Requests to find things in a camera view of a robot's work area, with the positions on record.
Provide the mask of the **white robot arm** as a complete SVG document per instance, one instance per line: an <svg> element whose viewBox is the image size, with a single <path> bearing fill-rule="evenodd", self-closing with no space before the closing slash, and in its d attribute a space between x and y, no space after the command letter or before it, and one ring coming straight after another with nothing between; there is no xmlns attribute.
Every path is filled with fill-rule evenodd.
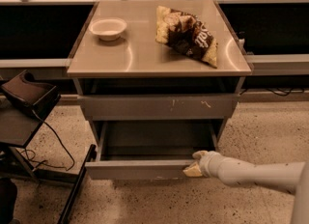
<svg viewBox="0 0 309 224"><path fill-rule="evenodd" d="M218 152L199 151L194 162L183 172L190 178L217 178L229 186L257 185L295 196L291 224L309 224L309 162L256 165L224 156Z"/></svg>

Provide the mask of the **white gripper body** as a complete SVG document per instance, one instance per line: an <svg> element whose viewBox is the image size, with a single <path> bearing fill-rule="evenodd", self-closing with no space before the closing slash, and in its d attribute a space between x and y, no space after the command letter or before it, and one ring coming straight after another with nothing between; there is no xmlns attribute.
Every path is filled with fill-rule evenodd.
<svg viewBox="0 0 309 224"><path fill-rule="evenodd" d="M200 171L205 177L218 177L219 167L225 156L217 152L201 151L198 165Z"/></svg>

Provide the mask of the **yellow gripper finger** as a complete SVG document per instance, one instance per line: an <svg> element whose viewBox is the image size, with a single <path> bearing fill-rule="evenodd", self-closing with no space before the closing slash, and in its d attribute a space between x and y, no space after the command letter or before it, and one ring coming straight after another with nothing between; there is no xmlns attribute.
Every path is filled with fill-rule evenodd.
<svg viewBox="0 0 309 224"><path fill-rule="evenodd" d="M203 176L199 164L197 162L193 162L191 165L184 168L183 172L187 177L190 178L199 178Z"/></svg>
<svg viewBox="0 0 309 224"><path fill-rule="evenodd" d="M193 157L194 159L199 160L199 159L201 159L204 155L206 155L207 153L208 153L207 151L198 151L198 152L195 152L195 153L192 155L192 157Z"/></svg>

